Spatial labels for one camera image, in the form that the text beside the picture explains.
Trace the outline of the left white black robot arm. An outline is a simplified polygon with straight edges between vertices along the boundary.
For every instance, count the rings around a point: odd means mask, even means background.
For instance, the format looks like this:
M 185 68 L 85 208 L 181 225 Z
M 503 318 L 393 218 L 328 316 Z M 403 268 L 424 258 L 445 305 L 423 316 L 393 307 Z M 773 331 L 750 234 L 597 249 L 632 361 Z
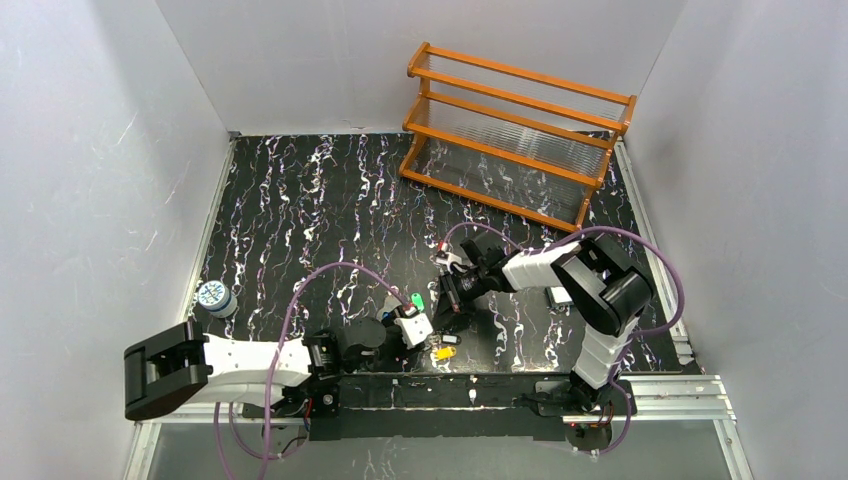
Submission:
M 360 318 L 283 344 L 228 339 L 184 322 L 125 349 L 124 416 L 152 420 L 216 402 L 276 411 L 327 394 L 346 375 L 399 365 L 433 332 L 423 313 Z

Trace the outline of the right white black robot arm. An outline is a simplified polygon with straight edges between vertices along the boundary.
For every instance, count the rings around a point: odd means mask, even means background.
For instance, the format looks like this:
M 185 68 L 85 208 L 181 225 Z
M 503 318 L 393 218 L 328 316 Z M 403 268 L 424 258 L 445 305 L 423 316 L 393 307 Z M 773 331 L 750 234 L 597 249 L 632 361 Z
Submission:
M 617 359 L 655 296 L 649 275 L 618 243 L 619 237 L 638 238 L 626 230 L 598 226 L 540 249 L 482 250 L 467 239 L 461 245 L 463 256 L 457 256 L 442 244 L 435 255 L 444 269 L 439 277 L 440 309 L 466 314 L 474 300 L 490 292 L 564 289 L 585 322 L 566 396 L 574 402 L 595 402 L 609 390 Z

